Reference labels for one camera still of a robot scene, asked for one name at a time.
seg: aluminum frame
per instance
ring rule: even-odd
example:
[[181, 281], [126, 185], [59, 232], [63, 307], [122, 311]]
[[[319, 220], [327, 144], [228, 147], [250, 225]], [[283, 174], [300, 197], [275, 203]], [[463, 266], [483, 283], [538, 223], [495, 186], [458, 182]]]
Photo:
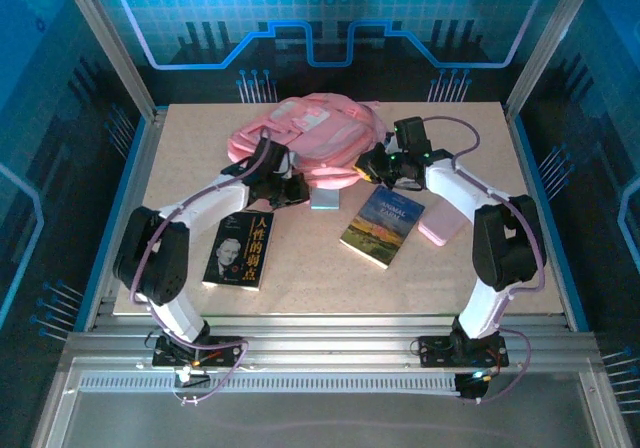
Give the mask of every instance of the aluminum frame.
[[540, 35], [506, 103], [507, 121], [515, 120], [564, 38], [584, 0], [560, 0]]
[[[546, 195], [544, 194], [544, 190], [539, 190], [538, 186], [534, 180], [533, 172], [537, 169], [535, 166], [531, 166], [529, 161], [527, 160], [527, 150], [524, 147], [523, 140], [520, 137], [519, 130], [516, 126], [516, 122], [514, 120], [507, 120], [507, 126], [509, 127], [509, 131], [511, 134], [511, 140], [513, 141], [513, 146], [516, 151], [516, 156], [518, 158], [518, 162], [520, 163], [521, 171], [524, 176], [524, 181], [529, 193], [538, 201], [540, 204], [541, 200], [543, 203], [547, 203]], [[571, 302], [571, 297], [569, 296], [569, 290], [567, 288], [567, 280], [562, 276], [561, 265], [562, 262], [560, 257], [564, 257], [564, 254], [558, 252], [556, 250], [556, 245], [553, 242], [553, 238], [551, 236], [551, 231], [549, 226], [553, 223], [553, 220], [549, 219], [547, 216], [547, 211], [544, 209], [538, 210], [538, 216], [541, 219], [540, 226], [542, 227], [542, 237], [544, 239], [545, 249], [547, 251], [547, 256], [551, 261], [551, 266], [553, 267], [553, 277], [556, 281], [556, 285], [558, 286], [558, 291], [560, 294], [560, 302], [562, 303], [562, 307], [564, 308], [564, 314], [567, 317], [567, 322], [569, 327], [571, 327], [574, 331], [579, 331], [581, 327], [587, 324], [586, 318], [582, 313], [582, 307], [578, 306], [577, 310], [579, 313], [575, 312], [573, 303]]]
[[118, 32], [107, 16], [100, 0], [74, 0], [84, 15], [91, 31], [111, 61], [136, 107], [147, 121], [152, 123], [156, 116], [156, 106], [140, 77], [133, 60], [118, 36]]
[[[411, 341], [419, 335], [447, 334], [453, 321], [450, 316], [261, 316], [208, 321], [213, 334], [247, 337], [250, 347], [244, 372], [255, 377], [273, 373], [307, 379], [330, 373], [404, 377], [460, 371], [420, 368], [418, 358], [410, 352]], [[504, 326], [529, 336], [534, 353], [531, 373], [597, 373], [604, 369], [593, 335], [570, 331], [563, 316], [509, 316]], [[172, 372], [150, 365], [152, 353], [144, 347], [144, 340], [153, 328], [150, 317], [110, 317], [91, 333], [71, 334], [34, 446], [61, 446], [83, 376]], [[505, 338], [511, 364], [503, 373], [514, 374], [522, 366], [526, 349], [518, 337]]]
[[[140, 78], [126, 48], [99, 0], [75, 0], [101, 46], [109, 56], [136, 106], [148, 122], [158, 121], [153, 100]], [[583, 0], [561, 0], [543, 35], [509, 97], [507, 119], [513, 122], [539, 76], [543, 72], [561, 35], [569, 26]], [[125, 204], [120, 208], [116, 232], [124, 229], [125, 217], [132, 206], [142, 201], [146, 183], [143, 173], [153, 163], [153, 137], [143, 140], [138, 153], [146, 153], [136, 163]], [[99, 293], [93, 300], [85, 329], [91, 333], [71, 334], [52, 383], [34, 446], [60, 446], [64, 440], [75, 405], [83, 373], [155, 372], [150, 368], [150, 353], [142, 340], [153, 327], [146, 316], [111, 315], [117, 280], [108, 269], [115, 254], [113, 236], [102, 270]], [[550, 250], [551, 259], [554, 252]], [[575, 317], [562, 277], [557, 276], [567, 319], [563, 316], [508, 316], [504, 326], [519, 328], [531, 337], [533, 373], [579, 373], [585, 388], [586, 403], [602, 446], [631, 446], [615, 397], [603, 373], [595, 339], [590, 333], [575, 333]], [[252, 338], [246, 358], [248, 370], [260, 373], [327, 372], [395, 373], [424, 372], [418, 368], [408, 343], [417, 335], [447, 334], [452, 318], [447, 316], [263, 316], [209, 318], [214, 333], [239, 334]], [[513, 373], [523, 361], [524, 345], [507, 337]]]

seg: book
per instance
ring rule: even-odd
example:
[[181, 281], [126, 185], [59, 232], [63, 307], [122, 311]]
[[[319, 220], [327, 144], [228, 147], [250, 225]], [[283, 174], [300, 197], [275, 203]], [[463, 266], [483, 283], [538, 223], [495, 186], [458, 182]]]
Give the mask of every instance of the book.
[[386, 269], [423, 211], [420, 203], [378, 186], [340, 242]]
[[238, 212], [222, 219], [202, 284], [258, 291], [272, 227], [273, 213]]

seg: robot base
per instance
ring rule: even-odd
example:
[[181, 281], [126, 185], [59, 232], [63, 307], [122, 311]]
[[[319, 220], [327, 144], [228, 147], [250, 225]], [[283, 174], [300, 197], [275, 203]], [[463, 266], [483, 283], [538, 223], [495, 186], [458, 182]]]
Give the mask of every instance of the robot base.
[[417, 339], [422, 368], [469, 368], [470, 370], [509, 366], [504, 338], [497, 334], [481, 346], [459, 349], [451, 336], [421, 336]]
[[[209, 337], [206, 344], [217, 345], [241, 339], [237, 336], [216, 336]], [[151, 365], [156, 368], [179, 368], [185, 365], [193, 368], [232, 367], [238, 361], [241, 353], [241, 346], [210, 351], [194, 350], [181, 346], [167, 335], [162, 334], [156, 341]]]

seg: white robotic arm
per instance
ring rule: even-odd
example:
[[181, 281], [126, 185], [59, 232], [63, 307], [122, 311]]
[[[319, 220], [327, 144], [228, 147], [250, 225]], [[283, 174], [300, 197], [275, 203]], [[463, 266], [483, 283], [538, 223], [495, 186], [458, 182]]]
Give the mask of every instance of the white robotic arm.
[[[513, 198], [490, 188], [457, 162], [454, 165], [451, 153], [433, 150], [422, 118], [399, 120], [394, 125], [386, 145], [379, 143], [363, 154], [356, 169], [367, 181], [384, 183], [390, 189], [411, 187], [408, 189], [440, 195], [474, 225], [472, 259], [478, 279], [466, 308], [456, 317], [453, 332], [462, 343], [480, 347], [474, 340], [488, 340], [498, 331], [500, 317], [514, 294], [535, 291], [522, 287], [545, 262], [535, 203], [527, 195]], [[507, 238], [505, 229], [515, 235]]]
[[[220, 175], [209, 186], [219, 186], [232, 179], [233, 177], [230, 175]], [[184, 200], [162, 208], [159, 216], [167, 218], [176, 208], [182, 206], [182, 203]], [[189, 229], [189, 242], [193, 243], [202, 233], [219, 223], [223, 218], [246, 208], [248, 203], [249, 187], [241, 181], [236, 181], [199, 198], [172, 221], [183, 223]], [[151, 309], [155, 311], [164, 325], [182, 340], [193, 342], [202, 332], [205, 326], [204, 320], [196, 312], [186, 290], [181, 290], [173, 300], [161, 305], [157, 305], [153, 300], [148, 301], [151, 304]]]
[[[295, 154], [263, 141], [245, 168], [242, 162], [231, 165], [195, 195], [159, 211], [140, 207], [129, 218], [114, 273], [131, 290], [132, 302], [145, 304], [162, 328], [187, 344], [208, 336], [207, 324], [183, 290], [189, 245], [257, 199], [269, 200], [273, 209], [309, 199], [304, 177], [292, 173]], [[150, 244], [155, 246], [145, 261]]]
[[[459, 167], [458, 171], [466, 173], [481, 183], [465, 168]], [[436, 161], [425, 169], [425, 185], [429, 191], [451, 203], [472, 224], [479, 208], [500, 203], [464, 179], [459, 173], [454, 172], [449, 159]], [[509, 195], [504, 192], [496, 190], [494, 193], [509, 199]], [[484, 338], [497, 331], [499, 318], [513, 296], [510, 294], [510, 289], [518, 284], [514, 283], [504, 290], [496, 291], [480, 278], [476, 280], [471, 298], [459, 316], [460, 325], [469, 338]]]

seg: chinese book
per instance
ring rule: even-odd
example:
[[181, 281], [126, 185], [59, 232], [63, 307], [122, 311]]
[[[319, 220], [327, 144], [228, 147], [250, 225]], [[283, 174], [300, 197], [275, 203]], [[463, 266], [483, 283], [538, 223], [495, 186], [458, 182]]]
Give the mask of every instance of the chinese book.
[[273, 213], [238, 212], [224, 218], [202, 284], [259, 290], [272, 226]]

